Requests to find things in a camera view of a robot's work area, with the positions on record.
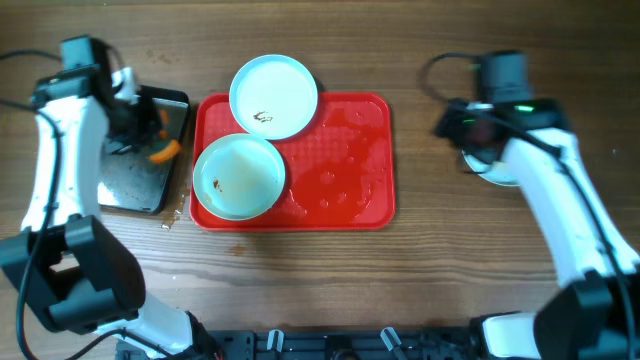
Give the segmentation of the orange green sponge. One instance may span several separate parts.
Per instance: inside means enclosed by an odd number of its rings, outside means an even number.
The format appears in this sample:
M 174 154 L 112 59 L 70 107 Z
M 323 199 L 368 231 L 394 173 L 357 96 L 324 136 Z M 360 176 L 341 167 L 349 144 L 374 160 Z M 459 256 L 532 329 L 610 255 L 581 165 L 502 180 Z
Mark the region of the orange green sponge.
M 151 153 L 147 159 L 154 164 L 163 164 L 175 158 L 182 150 L 180 142 L 171 137 L 167 126 L 170 124 L 169 115 L 166 110 L 158 111 L 161 128 L 153 138 L 150 145 Z

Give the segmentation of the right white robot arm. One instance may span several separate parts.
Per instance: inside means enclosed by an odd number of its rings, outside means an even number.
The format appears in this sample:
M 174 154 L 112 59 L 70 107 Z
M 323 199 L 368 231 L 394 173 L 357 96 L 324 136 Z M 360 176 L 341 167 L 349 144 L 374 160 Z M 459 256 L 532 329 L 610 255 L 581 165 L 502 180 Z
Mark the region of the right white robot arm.
M 635 359 L 639 256 L 610 218 L 560 104 L 534 96 L 525 54 L 471 55 L 475 96 L 445 98 L 436 136 L 480 163 L 502 164 L 546 240 L 558 293 L 540 310 L 476 325 L 487 359 Z

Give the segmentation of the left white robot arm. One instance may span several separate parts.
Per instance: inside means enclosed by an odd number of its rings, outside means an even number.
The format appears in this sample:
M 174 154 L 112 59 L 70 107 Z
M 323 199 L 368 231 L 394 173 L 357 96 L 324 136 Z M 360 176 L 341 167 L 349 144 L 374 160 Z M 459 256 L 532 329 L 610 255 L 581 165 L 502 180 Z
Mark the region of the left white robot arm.
M 1 243 L 1 269 L 17 290 L 15 331 L 26 358 L 24 315 L 50 332 L 116 338 L 151 359 L 220 359 L 197 318 L 150 295 L 135 256 L 104 226 L 98 184 L 104 154 L 150 150 L 164 163 L 180 151 L 155 89 L 137 82 L 108 43 L 83 35 L 61 43 L 61 70 L 40 79 L 24 110 L 39 131 L 34 188 L 19 234 Z

